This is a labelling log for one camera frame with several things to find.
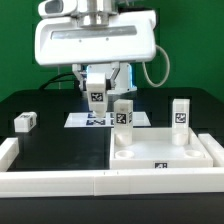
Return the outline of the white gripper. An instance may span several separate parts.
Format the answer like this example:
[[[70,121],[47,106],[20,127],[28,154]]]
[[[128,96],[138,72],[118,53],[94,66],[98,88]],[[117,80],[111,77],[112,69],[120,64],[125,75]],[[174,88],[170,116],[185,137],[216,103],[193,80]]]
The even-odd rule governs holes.
[[[87,80],[81,64],[109,63],[106,89],[113,90],[119,62],[150,61],[155,56],[153,10],[120,12],[116,0],[44,0],[38,13],[36,61],[43,66],[73,64],[81,91],[86,90]]]

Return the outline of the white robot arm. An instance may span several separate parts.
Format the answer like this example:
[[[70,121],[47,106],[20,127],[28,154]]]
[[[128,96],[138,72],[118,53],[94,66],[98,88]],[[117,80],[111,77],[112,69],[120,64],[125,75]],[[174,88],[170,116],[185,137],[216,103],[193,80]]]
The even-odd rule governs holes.
[[[133,91],[130,65],[156,54],[156,12],[120,7],[117,0],[44,0],[35,31],[35,59],[42,66],[85,65],[104,73],[111,93]]]

